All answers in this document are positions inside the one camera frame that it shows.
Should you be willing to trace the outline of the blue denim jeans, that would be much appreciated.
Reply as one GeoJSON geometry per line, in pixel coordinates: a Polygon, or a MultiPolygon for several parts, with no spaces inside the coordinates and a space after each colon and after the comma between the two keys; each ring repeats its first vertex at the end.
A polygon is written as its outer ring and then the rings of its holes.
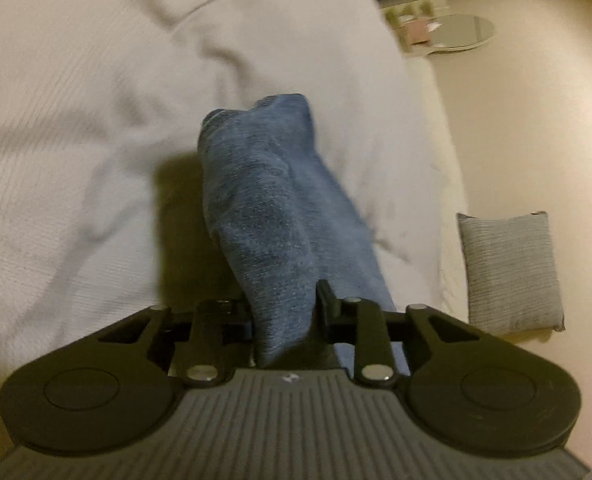
{"type": "Polygon", "coordinates": [[[314,336],[317,282],[339,298],[395,306],[369,228],[317,154],[308,101],[282,94],[212,110],[198,158],[206,226],[249,301],[257,365],[351,367],[350,344],[314,336]]]}

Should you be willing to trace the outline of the cream white pillow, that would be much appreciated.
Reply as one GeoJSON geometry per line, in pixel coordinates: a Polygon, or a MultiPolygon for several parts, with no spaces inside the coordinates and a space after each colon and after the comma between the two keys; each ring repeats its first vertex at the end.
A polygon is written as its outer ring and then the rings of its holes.
{"type": "Polygon", "coordinates": [[[410,76],[419,94],[426,122],[425,131],[433,150],[433,166],[440,191],[440,287],[439,309],[460,321],[468,321],[465,262],[458,214],[468,209],[462,169],[453,143],[445,105],[433,65],[427,58],[407,60],[410,76]]]}

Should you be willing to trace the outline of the grey knitted cushion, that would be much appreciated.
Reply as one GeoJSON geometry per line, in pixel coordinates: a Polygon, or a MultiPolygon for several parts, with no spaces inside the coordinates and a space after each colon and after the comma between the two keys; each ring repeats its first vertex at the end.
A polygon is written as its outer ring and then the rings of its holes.
{"type": "Polygon", "coordinates": [[[544,211],[487,220],[458,215],[468,319],[492,335],[565,330],[565,313],[544,211]]]}

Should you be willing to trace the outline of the white bed duvet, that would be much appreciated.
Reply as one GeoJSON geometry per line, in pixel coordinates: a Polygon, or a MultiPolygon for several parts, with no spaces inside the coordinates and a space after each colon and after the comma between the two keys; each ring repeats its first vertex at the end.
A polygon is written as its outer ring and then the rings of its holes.
{"type": "Polygon", "coordinates": [[[397,304],[438,304],[421,89],[374,0],[0,0],[0,384],[157,296],[155,171],[300,93],[397,304]]]}

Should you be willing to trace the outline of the cluttered bedside shelf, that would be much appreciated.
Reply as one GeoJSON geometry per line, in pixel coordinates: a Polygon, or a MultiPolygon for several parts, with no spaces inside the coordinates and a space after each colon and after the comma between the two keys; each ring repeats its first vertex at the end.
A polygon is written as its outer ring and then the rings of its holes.
{"type": "Polygon", "coordinates": [[[427,55],[445,47],[431,38],[431,34],[437,32],[441,26],[439,20],[449,11],[447,0],[414,0],[381,8],[402,52],[409,56],[427,55]]]}

